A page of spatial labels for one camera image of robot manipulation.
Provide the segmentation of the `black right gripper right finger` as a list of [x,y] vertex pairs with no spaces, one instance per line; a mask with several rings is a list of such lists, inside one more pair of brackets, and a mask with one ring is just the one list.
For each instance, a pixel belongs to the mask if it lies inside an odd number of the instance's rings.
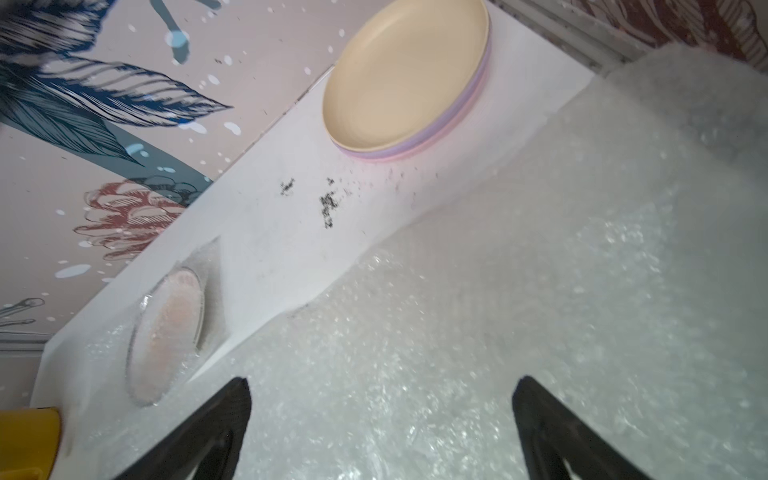
[[511,406],[531,479],[649,479],[535,378],[518,381]]

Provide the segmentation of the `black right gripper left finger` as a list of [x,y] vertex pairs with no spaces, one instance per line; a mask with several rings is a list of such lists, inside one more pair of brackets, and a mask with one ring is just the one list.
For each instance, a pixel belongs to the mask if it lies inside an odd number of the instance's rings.
[[251,416],[248,381],[225,384],[120,479],[221,479],[235,475]]

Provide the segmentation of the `patterned plate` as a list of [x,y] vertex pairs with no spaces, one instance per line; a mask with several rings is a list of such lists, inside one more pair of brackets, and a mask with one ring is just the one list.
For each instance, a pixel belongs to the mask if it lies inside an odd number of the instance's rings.
[[187,382],[229,337],[221,239],[195,249],[87,343],[91,402],[139,409]]

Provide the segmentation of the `pink dinner plate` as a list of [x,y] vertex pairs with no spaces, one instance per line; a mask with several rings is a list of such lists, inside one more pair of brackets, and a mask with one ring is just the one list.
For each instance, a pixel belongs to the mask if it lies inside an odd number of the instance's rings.
[[437,130],[434,134],[430,135],[425,140],[421,141],[415,146],[412,146],[409,148],[398,147],[397,149],[393,149],[392,151],[388,151],[388,152],[384,152],[384,151],[373,152],[371,155],[364,155],[363,153],[348,151],[341,147],[338,147],[338,149],[349,158],[363,161],[363,162],[368,162],[368,163],[392,162],[392,161],[397,161],[397,160],[402,160],[402,159],[412,157],[430,148],[432,145],[442,140],[449,133],[451,133],[471,112],[478,98],[481,96],[481,93],[485,88],[486,84],[487,84],[487,76],[482,75],[479,79],[479,83],[472,90],[472,93],[468,97],[467,102],[461,107],[461,109],[449,121],[447,121],[439,130]]

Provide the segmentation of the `purple plate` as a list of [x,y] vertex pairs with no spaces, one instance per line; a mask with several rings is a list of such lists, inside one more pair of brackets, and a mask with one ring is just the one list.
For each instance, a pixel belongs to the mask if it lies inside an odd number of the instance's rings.
[[383,149],[377,149],[370,152],[362,152],[362,151],[355,151],[348,147],[342,146],[337,140],[335,140],[331,135],[329,135],[330,140],[334,144],[334,146],[338,149],[338,147],[341,147],[345,150],[352,151],[352,152],[359,152],[363,153],[364,155],[371,155],[373,152],[388,152],[392,151],[393,149],[397,149],[398,147],[404,147],[409,148],[412,146],[417,145],[421,141],[425,140],[430,135],[434,134],[437,130],[439,130],[447,121],[449,121],[460,109],[461,107],[467,102],[468,97],[471,95],[472,90],[477,86],[479,83],[479,79],[482,75],[487,76],[489,64],[490,64],[490,57],[492,54],[492,39],[491,35],[488,35],[488,38],[486,39],[486,44],[483,52],[483,56],[481,58],[481,61],[473,74],[473,77],[471,81],[467,84],[467,86],[464,88],[462,93],[459,95],[457,100],[451,105],[449,109],[447,109],[443,114],[441,114],[434,122],[432,122],[428,127],[421,130],[419,133],[409,137],[407,140],[400,142],[394,146],[383,148]]

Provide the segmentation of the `cream plate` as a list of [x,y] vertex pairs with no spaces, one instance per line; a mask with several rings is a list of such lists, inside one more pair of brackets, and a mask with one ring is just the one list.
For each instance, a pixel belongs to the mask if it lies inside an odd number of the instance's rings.
[[491,35],[483,1],[394,1],[349,41],[326,84],[328,135],[370,152],[428,127],[471,81]]

